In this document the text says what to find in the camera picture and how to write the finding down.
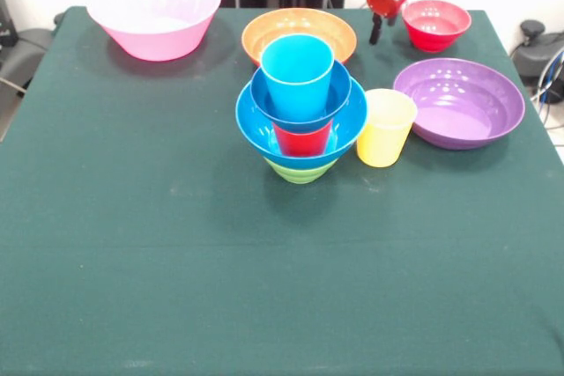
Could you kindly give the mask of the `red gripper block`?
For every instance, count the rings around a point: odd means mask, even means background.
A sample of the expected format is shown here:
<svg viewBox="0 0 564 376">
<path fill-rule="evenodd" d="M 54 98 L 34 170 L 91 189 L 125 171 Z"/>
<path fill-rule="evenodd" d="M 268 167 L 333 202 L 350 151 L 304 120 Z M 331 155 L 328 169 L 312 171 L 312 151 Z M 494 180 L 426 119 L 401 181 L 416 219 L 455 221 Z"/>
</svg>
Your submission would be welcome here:
<svg viewBox="0 0 564 376">
<path fill-rule="evenodd" d="M 369 37 L 371 45 L 375 45 L 380 39 L 382 18 L 387 19 L 388 26 L 394 26 L 397 22 L 397 14 L 408 2 L 409 0 L 367 0 L 369 9 L 374 13 L 373 27 Z"/>
</svg>

